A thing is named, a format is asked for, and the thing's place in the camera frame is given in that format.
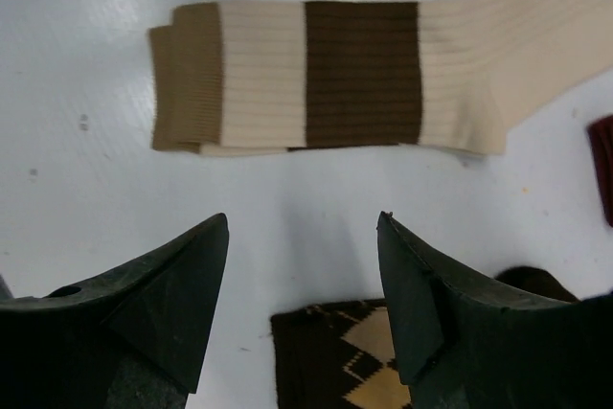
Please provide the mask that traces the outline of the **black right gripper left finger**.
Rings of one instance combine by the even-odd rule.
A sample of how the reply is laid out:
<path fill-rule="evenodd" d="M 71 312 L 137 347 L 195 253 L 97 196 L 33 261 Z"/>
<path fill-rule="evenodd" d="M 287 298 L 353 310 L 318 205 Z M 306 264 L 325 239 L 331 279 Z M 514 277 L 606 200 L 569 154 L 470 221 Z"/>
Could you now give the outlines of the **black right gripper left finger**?
<path fill-rule="evenodd" d="M 47 296 L 1 302 L 5 408 L 182 408 L 197 390 L 229 245 L 218 214 Z"/>

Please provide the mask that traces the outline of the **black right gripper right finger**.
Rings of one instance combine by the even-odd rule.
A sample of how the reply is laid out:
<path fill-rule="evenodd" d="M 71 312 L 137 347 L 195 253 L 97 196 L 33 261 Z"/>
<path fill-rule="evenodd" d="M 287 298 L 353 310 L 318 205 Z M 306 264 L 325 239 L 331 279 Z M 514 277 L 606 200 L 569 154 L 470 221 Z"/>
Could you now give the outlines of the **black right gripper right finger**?
<path fill-rule="evenodd" d="M 380 278 L 417 408 L 608 408 L 612 298 L 562 302 L 494 280 L 381 214 Z"/>

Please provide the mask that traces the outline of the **cream brown striped sock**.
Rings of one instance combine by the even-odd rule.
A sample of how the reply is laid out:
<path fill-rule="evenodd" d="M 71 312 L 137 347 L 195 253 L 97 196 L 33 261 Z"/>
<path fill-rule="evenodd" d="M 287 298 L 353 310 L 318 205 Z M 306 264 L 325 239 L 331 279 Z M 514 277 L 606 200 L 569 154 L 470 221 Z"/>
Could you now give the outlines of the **cream brown striped sock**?
<path fill-rule="evenodd" d="M 612 0 L 224 1 L 148 33 L 158 151 L 480 155 L 612 66 Z"/>

